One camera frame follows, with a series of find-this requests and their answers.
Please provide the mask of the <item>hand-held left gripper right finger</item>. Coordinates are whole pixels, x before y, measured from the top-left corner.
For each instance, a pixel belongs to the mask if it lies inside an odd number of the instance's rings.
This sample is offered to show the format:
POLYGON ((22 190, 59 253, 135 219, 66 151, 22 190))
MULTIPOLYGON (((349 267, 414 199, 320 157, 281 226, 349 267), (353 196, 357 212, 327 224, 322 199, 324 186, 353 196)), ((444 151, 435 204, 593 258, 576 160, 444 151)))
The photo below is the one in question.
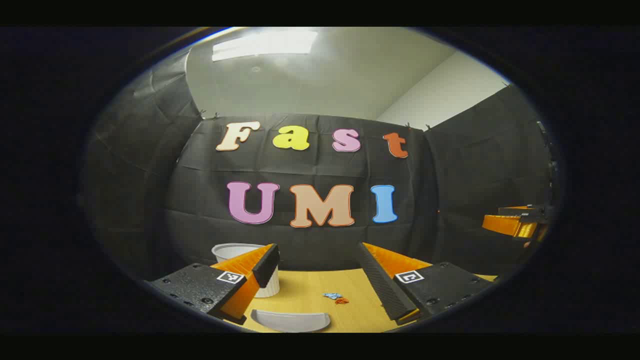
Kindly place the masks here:
POLYGON ((494 284, 450 262, 431 264, 369 243, 359 244, 358 260, 387 316, 396 323, 439 316, 494 284))

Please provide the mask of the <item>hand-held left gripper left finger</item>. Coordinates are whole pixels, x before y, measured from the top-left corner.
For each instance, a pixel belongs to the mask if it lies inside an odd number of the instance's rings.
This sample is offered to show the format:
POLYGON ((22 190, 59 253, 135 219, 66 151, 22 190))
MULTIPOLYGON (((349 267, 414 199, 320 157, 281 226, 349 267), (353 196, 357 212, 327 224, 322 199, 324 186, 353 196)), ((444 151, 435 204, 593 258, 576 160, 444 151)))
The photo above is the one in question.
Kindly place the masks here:
POLYGON ((192 263, 150 282, 175 303, 238 325, 260 289, 265 289, 281 256, 276 244, 207 265, 192 263))

